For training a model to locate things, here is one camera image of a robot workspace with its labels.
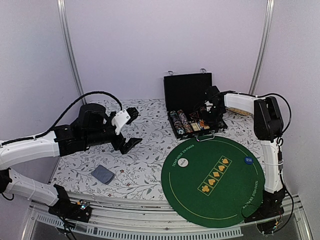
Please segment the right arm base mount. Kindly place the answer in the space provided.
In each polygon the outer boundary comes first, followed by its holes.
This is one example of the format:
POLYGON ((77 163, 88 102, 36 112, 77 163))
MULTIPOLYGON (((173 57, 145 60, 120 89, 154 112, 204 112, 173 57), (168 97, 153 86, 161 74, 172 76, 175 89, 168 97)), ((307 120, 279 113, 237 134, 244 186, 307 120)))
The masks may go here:
MULTIPOLYGON (((244 219, 245 223, 255 222, 259 220, 268 219, 271 217, 281 216, 284 213, 284 209, 282 206, 282 201, 285 198, 286 190, 282 188, 275 193, 270 193, 263 190, 262 193, 262 204, 259 208, 250 216, 244 219)), ((279 220, 275 218, 273 221, 258 223, 257 229, 261 234, 270 235, 274 233, 277 229, 277 225, 279 224, 279 220)))

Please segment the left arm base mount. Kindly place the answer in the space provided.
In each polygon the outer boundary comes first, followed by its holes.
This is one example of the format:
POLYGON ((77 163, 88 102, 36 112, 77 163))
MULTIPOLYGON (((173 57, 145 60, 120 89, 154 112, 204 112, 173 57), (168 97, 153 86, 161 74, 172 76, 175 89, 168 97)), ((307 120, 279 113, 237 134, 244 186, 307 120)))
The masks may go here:
POLYGON ((68 219, 88 223, 92 214, 90 202, 80 199, 72 203, 67 191, 62 186, 54 184, 53 187, 57 190, 58 201, 53 206, 49 206, 48 213, 63 220, 68 219))

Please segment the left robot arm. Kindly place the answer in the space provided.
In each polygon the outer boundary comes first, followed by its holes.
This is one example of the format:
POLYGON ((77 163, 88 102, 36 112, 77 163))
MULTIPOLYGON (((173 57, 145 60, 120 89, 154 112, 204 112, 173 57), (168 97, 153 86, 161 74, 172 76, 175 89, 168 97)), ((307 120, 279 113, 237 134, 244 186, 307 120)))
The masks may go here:
POLYGON ((121 130, 138 115, 135 107, 107 114, 103 105, 88 103, 80 107, 78 117, 70 125, 54 126, 39 135, 1 141, 0 193, 20 195, 54 206, 63 217, 70 217, 75 211, 74 205, 62 186, 43 184, 21 175, 12 167, 36 159, 84 152, 103 144, 111 144, 115 151, 127 154, 141 139, 127 140, 121 130))

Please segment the white dealer button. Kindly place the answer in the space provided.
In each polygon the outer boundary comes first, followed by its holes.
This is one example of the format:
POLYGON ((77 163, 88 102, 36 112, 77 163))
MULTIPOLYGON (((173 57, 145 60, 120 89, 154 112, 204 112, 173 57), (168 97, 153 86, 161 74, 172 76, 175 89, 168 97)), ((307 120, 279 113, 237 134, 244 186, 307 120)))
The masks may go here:
POLYGON ((189 164, 189 161, 188 161, 186 158, 180 158, 180 159, 178 160, 178 165, 179 165, 180 167, 182 167, 182 168, 187 167, 188 164, 189 164))

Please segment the blue small blind button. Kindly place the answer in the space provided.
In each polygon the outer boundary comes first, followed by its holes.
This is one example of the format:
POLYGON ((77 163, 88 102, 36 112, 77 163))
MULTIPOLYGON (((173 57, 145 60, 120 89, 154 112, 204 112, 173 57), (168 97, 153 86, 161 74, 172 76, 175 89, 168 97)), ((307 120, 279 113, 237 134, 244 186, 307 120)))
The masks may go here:
POLYGON ((254 160, 253 160, 252 157, 246 156, 246 157, 244 158, 244 162, 245 162, 247 165, 252 165, 252 164, 254 163, 254 160))

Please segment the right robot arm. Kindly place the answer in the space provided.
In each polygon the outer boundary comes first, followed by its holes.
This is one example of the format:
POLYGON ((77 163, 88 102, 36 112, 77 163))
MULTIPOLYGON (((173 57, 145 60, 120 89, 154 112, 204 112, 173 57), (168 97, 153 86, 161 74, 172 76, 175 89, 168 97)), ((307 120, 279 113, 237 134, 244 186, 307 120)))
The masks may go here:
POLYGON ((189 151, 183 150, 182 155, 195 154, 199 163, 208 161, 210 157, 222 151, 220 147, 214 147, 213 143, 217 137, 200 140, 199 136, 217 133, 226 128, 223 121, 223 114, 227 108, 235 108, 253 115, 253 130, 258 140, 261 141, 265 164, 265 192, 271 195, 283 191, 284 184, 281 176, 282 155, 280 153, 280 138, 286 130, 277 100, 273 93, 262 96, 253 96, 246 93, 234 91, 220 92, 216 86, 165 86, 164 97, 166 110, 168 112, 182 108, 187 113, 196 109, 196 103, 203 104, 205 101, 213 101, 217 108, 213 117, 210 118, 209 130, 181 133, 173 129, 178 139, 184 139, 187 147, 194 145, 189 151))

